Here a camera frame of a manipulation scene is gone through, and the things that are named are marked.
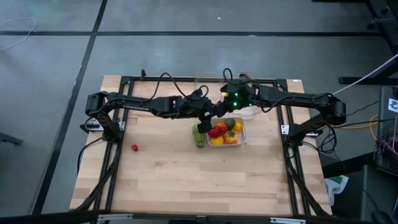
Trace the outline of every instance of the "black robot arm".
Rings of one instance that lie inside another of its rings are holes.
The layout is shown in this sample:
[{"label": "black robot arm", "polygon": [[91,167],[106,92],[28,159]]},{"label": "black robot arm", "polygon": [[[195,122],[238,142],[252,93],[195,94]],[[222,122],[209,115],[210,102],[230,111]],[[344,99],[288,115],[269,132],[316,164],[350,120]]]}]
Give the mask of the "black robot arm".
[{"label": "black robot arm", "polygon": [[161,118],[199,118],[199,129],[206,132],[211,129],[213,105],[207,97],[202,97],[200,89],[191,95],[166,96],[157,98],[141,98],[126,96],[119,93],[107,93],[105,91],[88,96],[85,113],[98,120],[103,127],[103,139],[105,141],[118,142],[121,140],[119,125],[112,121],[109,112],[116,108],[147,111]]},{"label": "black robot arm", "polygon": [[339,125],[346,121],[346,105],[330,93],[306,94],[280,91],[277,88],[250,81],[231,80],[221,88],[223,102],[215,105],[217,116],[248,106],[261,107],[263,112],[279,105],[313,108],[320,113],[302,124],[289,126],[289,144],[301,146],[306,134],[324,126]]},{"label": "black robot arm", "polygon": [[346,121],[346,107],[343,102],[332,94],[319,95],[306,93],[291,93],[277,88],[264,86],[250,81],[231,80],[220,91],[224,100],[215,105],[202,96],[200,89],[184,98],[181,96],[166,96],[157,98],[140,98],[118,93],[99,92],[88,97],[86,114],[96,118],[104,128],[103,137],[107,141],[118,142],[121,138],[119,125],[112,121],[108,113],[116,108],[148,111],[161,118],[199,118],[200,133],[211,129],[211,118],[222,117],[227,112],[240,110],[248,106],[258,106],[264,112],[279,105],[314,108],[320,112],[302,124],[289,126],[289,144],[300,146],[305,135],[327,125],[339,125]]}]

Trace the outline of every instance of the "concrete floor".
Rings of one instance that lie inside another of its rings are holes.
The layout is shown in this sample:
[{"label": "concrete floor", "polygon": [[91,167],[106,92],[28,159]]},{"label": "concrete floor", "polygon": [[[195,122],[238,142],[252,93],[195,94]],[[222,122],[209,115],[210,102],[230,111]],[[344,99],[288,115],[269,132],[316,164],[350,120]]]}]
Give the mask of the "concrete floor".
[{"label": "concrete floor", "polygon": [[[93,29],[100,0],[0,0],[10,4],[0,19],[35,17],[36,30]],[[363,3],[313,3],[311,0],[108,1],[100,31],[273,31],[364,32],[371,15]],[[27,30],[15,22],[0,30]],[[21,36],[1,36],[0,48]],[[0,216],[28,214],[49,161],[89,37],[32,36],[0,52],[0,131],[24,139],[1,144]],[[334,92],[340,76],[361,77],[391,57],[378,37],[113,36],[96,38],[43,212],[68,210],[76,181],[76,160],[86,134],[86,96],[99,90],[103,75],[174,76],[248,72],[258,78],[303,80],[305,91]],[[354,86],[338,95],[348,112],[378,98],[379,86]],[[377,106],[348,118],[366,121]],[[373,150],[367,129],[338,130],[340,159]],[[361,136],[353,143],[351,137]],[[329,159],[322,157],[327,164]]]}]

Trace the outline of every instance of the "green vegetable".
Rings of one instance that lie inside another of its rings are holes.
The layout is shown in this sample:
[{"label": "green vegetable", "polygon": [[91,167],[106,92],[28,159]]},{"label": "green vegetable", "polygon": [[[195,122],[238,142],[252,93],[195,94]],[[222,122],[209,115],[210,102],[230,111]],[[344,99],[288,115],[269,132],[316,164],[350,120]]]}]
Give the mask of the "green vegetable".
[{"label": "green vegetable", "polygon": [[232,130],[235,127],[235,120],[232,118],[228,118],[225,120],[224,124],[226,124],[228,130]]},{"label": "green vegetable", "polygon": [[194,124],[192,126],[193,139],[195,140],[197,147],[204,147],[205,146],[205,135],[199,133],[198,124],[199,123]]}]

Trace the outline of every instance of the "wooden tabletop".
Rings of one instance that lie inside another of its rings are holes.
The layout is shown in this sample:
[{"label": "wooden tabletop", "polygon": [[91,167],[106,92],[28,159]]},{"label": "wooden tabletop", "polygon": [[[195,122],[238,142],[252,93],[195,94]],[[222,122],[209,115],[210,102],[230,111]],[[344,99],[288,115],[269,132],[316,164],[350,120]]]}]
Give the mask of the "wooden tabletop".
[{"label": "wooden tabletop", "polygon": [[[120,79],[118,75],[105,76],[101,91],[117,92]],[[289,91],[303,92],[301,80],[287,80],[287,83]],[[134,82],[133,95],[149,98],[155,85],[156,82]],[[178,85],[186,94],[194,89],[194,83]],[[206,85],[210,89],[208,97],[212,101],[220,100],[220,84]],[[179,95],[173,83],[161,82],[157,96],[171,95]],[[306,108],[292,108],[292,112],[296,123],[310,118]],[[245,120],[248,141],[239,147],[197,148],[191,131],[197,122],[197,119],[157,118],[143,111],[129,112],[112,212],[292,214],[276,109]],[[90,133],[87,142],[101,134]],[[314,139],[306,138],[306,141],[315,144]],[[132,144],[137,144],[139,151],[134,152]],[[97,184],[105,147],[106,142],[98,142],[86,149],[70,208],[79,206]],[[309,191],[322,208],[331,213],[318,152],[304,145],[300,153]],[[295,188],[298,208],[303,213],[300,191]],[[104,187],[101,208],[104,208],[107,191],[108,185]]]}]

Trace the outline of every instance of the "plastic bowl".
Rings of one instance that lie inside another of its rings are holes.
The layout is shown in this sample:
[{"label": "plastic bowl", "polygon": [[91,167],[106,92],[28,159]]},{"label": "plastic bowl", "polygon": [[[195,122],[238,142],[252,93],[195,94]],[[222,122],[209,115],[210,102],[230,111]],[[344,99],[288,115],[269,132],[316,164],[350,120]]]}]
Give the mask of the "plastic bowl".
[{"label": "plastic bowl", "polygon": [[[231,119],[231,118],[217,118],[217,119],[211,119],[211,126],[214,127],[214,125],[219,122],[219,121],[225,121],[227,119]],[[207,138],[207,143],[209,144],[210,147],[231,147],[231,146],[240,146],[242,144],[245,144],[246,141],[248,141],[248,136],[246,135],[246,129],[245,129],[245,124],[244,124],[244,120],[242,118],[239,117],[233,117],[232,119],[234,119],[235,121],[239,121],[242,123],[243,125],[243,129],[242,131],[239,132],[239,140],[238,143],[236,144],[221,144],[221,145],[215,145],[210,143],[210,137],[206,134],[206,138]]]}]

